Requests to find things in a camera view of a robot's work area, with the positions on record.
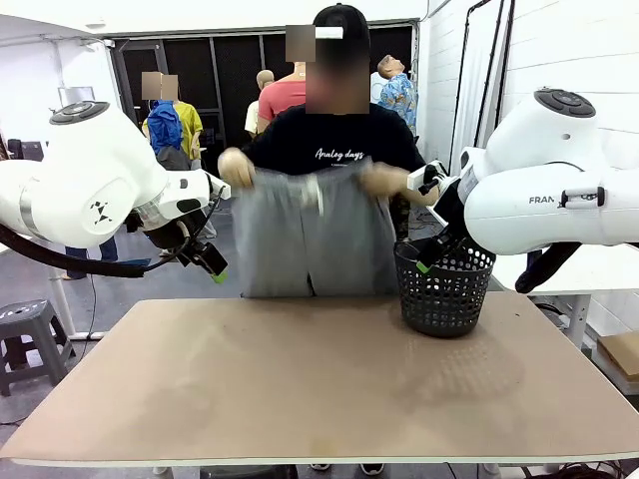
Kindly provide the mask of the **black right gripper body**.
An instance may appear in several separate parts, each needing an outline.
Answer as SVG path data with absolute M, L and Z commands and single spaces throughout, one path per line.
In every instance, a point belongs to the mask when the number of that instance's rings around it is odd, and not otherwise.
M 443 234 L 454 240 L 469 238 L 464 219 L 464 203 L 459 196 L 460 178 L 446 180 L 439 186 L 439 197 L 434 211 L 444 221 Z

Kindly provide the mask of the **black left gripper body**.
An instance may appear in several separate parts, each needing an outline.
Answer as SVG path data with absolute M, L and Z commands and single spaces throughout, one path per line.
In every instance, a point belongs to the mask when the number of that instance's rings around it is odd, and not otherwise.
M 148 239 L 165 254 L 156 262 L 163 265 L 177 260 L 182 265 L 189 263 L 205 265 L 203 258 L 204 246 L 198 236 L 202 226 L 187 221 L 171 221 L 159 229 L 148 231 Z

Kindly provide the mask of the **person's left hand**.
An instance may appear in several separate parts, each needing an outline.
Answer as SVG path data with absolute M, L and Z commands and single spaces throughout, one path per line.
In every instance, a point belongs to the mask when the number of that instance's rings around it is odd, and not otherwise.
M 406 170 L 377 162 L 359 174 L 359 182 L 369 195 L 390 198 L 405 191 L 407 177 Z

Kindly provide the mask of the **person's right hand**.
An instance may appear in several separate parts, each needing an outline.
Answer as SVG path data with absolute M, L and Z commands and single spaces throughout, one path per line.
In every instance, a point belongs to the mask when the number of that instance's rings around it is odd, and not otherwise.
M 218 158 L 220 178 L 234 189 L 253 186 L 255 166 L 238 148 L 227 148 Z

